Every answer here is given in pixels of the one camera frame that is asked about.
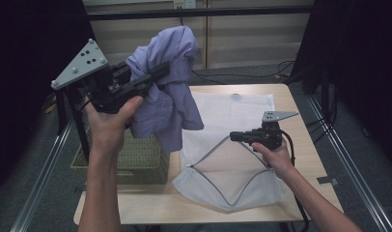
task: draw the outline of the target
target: wooden table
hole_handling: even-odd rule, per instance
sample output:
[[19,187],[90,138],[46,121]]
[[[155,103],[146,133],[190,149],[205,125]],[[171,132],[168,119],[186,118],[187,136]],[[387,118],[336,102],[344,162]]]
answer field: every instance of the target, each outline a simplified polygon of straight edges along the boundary
[[[284,84],[192,86],[192,92],[274,95],[276,110],[298,111],[293,96]],[[319,155],[300,115],[280,121],[280,127],[293,139],[295,167],[329,202],[342,211],[332,185],[320,185],[318,177],[326,176]],[[172,185],[180,173],[179,152],[170,158],[167,185],[119,186],[118,200],[122,224],[182,224],[210,222],[266,222],[302,220],[293,193],[284,186],[285,197],[270,206],[236,213],[223,213],[198,205],[182,196]],[[74,221],[78,224],[85,201],[82,193]]]

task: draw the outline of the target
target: plastic crate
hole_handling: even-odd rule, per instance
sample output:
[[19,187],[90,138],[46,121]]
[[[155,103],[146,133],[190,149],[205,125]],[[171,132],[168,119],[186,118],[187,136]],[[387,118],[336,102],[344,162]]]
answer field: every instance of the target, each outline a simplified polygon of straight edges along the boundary
[[[91,144],[91,133],[87,131]],[[130,130],[125,132],[124,148],[118,155],[118,185],[165,185],[168,179],[170,154],[163,152],[154,136],[134,139]],[[81,146],[71,168],[87,176],[88,165]]]

